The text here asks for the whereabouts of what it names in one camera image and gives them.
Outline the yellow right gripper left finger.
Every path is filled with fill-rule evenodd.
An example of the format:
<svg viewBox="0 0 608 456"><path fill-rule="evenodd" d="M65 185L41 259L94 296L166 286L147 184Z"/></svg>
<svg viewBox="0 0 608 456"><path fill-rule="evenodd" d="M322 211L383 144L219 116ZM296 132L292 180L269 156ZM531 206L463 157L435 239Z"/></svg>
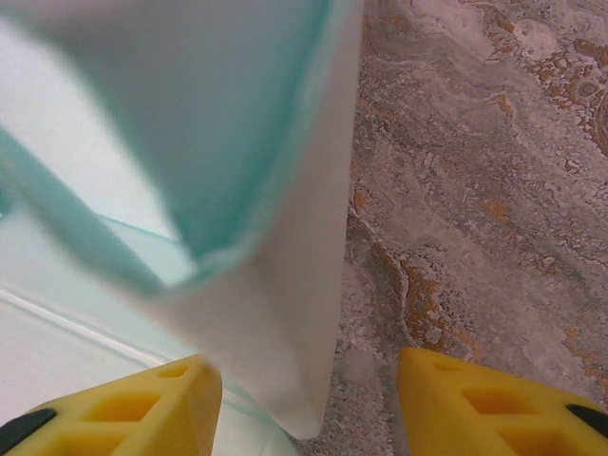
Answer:
<svg viewBox="0 0 608 456"><path fill-rule="evenodd" d="M180 360L56 398L1 427L4 455L209 455L222 398L218 370Z"/></svg>

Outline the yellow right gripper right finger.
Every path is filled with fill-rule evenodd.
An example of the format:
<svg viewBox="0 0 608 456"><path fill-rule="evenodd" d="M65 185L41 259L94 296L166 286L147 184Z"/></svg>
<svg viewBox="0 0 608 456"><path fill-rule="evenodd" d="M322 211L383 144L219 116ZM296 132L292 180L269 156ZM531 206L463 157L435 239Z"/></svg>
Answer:
<svg viewBox="0 0 608 456"><path fill-rule="evenodd" d="M604 455L607 413L571 392L420 348L397 389L412 455Z"/></svg>

